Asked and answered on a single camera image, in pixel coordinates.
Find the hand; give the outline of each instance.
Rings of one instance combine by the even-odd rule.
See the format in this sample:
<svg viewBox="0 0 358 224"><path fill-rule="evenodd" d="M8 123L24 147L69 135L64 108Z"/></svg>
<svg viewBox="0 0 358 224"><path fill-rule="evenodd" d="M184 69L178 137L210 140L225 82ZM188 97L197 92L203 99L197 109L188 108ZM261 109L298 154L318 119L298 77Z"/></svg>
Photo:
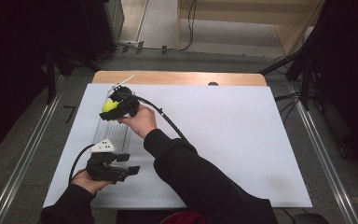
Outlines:
<svg viewBox="0 0 358 224"><path fill-rule="evenodd" d="M139 105L138 113L133 118L120 118L118 122L127 124L140 137L157 129L155 111L145 105Z"/></svg>
<svg viewBox="0 0 358 224"><path fill-rule="evenodd" d="M92 180L89 173L86 170L80 170L77 172L75 177L72 179L72 184L76 184L83 189L86 189L91 194L96 194L98 190L103 189L104 187L112 184L112 181L95 181Z"/></svg>

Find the person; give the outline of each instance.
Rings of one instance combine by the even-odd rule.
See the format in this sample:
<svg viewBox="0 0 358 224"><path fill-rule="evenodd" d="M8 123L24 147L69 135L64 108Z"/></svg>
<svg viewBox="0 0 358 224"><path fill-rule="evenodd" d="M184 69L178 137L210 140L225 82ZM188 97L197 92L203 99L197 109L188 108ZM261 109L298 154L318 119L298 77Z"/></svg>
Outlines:
<svg viewBox="0 0 358 224"><path fill-rule="evenodd" d="M184 212L162 223L278 223L268 199L247 193L186 140L168 137L148 106L140 105L136 116L118 121L144 139L156 173L186 204ZM90 202L108 184L93 181L86 171L78 173L61 198L42 210L42 223L93 223Z"/></svg>

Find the black sleeve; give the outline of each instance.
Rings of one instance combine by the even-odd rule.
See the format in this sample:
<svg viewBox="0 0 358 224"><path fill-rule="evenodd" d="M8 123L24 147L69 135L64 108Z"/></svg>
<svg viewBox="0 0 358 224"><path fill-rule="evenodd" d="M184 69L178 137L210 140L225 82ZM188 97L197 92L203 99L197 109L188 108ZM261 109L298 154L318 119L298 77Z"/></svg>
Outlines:
<svg viewBox="0 0 358 224"><path fill-rule="evenodd" d="M43 208L40 220L43 224L94 223L90 206L94 197L86 189L71 184L54 205Z"/></svg>
<svg viewBox="0 0 358 224"><path fill-rule="evenodd" d="M159 177L210 223L278 223L269 200L245 192L188 142L156 129L147 135L144 147L155 157Z"/></svg>

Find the table surface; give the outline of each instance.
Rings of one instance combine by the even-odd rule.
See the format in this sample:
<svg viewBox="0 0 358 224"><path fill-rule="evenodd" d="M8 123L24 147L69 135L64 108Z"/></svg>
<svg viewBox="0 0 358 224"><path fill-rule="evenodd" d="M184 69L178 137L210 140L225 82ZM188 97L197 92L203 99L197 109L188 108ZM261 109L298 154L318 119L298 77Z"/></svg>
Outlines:
<svg viewBox="0 0 358 224"><path fill-rule="evenodd" d="M249 193L271 199L274 207L312 206L263 76L153 71L102 71L95 75L76 114L44 206L55 203L65 190L72 165L68 161L74 161L78 151L93 141L100 122L95 115L101 111L106 90L131 75L135 77L124 85L155 105L163 106L164 112L199 154ZM211 81L221 86L208 87ZM219 119L222 114L234 119ZM160 116L157 121L169 137L177 136ZM180 198L155 173L153 158L143 150L143 139L136 134L130 134L129 139L131 158L127 164L140 165L140 173L129 176L123 183L106 187L92 206L117 209L183 207ZM85 166L86 157L79 160L76 170Z"/></svg>

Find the tennis ball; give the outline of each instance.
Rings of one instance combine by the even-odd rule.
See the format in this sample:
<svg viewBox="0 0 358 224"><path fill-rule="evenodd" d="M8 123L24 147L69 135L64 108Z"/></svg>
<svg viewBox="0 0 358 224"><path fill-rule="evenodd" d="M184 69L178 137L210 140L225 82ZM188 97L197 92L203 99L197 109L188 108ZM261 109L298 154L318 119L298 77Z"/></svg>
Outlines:
<svg viewBox="0 0 358 224"><path fill-rule="evenodd" d="M117 101L112 101L111 99L108 99L104 104L103 104L103 113L104 112L109 112L110 110L116 108L118 105Z"/></svg>

